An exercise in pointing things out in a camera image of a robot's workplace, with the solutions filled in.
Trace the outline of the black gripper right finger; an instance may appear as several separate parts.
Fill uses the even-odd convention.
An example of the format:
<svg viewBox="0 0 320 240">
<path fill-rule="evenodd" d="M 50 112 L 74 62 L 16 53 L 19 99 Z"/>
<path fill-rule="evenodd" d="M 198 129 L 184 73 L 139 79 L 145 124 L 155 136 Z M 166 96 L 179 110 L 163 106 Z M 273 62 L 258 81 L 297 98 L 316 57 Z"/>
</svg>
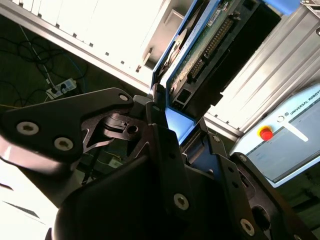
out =
<svg viewBox="0 0 320 240">
<path fill-rule="evenodd" d="M 314 240 L 292 208 L 243 154 L 227 156 L 224 144 L 210 133 L 203 119 L 199 122 L 203 156 L 201 171 L 212 175 L 217 185 L 215 198 L 227 217 L 222 230 L 230 240 Z"/>
</svg>

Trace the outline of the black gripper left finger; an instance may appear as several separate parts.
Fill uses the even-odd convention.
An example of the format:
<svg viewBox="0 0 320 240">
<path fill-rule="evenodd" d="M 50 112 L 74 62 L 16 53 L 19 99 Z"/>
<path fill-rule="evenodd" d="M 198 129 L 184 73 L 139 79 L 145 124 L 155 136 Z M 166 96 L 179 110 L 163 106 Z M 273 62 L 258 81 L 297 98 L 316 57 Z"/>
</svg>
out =
<svg viewBox="0 0 320 240">
<path fill-rule="evenodd" d="M 156 84 L 152 93 L 140 103 L 121 89 L 108 88 L 6 111 L 0 116 L 6 144 L 0 155 L 11 164 L 64 177 L 89 150 L 115 139 L 133 142 L 127 162 L 114 172 L 147 158 L 155 168 L 164 209 L 187 219 L 187 211 L 195 212 L 194 196 L 176 133 L 167 123 L 166 91 Z"/>
</svg>

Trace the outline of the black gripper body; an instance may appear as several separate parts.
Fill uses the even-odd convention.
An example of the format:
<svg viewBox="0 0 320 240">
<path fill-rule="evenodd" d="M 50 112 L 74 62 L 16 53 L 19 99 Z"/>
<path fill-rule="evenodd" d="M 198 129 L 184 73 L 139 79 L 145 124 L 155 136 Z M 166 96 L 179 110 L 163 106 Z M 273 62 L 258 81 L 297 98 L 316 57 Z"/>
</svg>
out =
<svg viewBox="0 0 320 240">
<path fill-rule="evenodd" d="M 181 219 L 164 208 L 156 170 L 146 158 L 77 189 L 59 208 L 54 240 L 242 240 L 222 190 L 209 174 L 185 167 L 195 212 Z"/>
</svg>

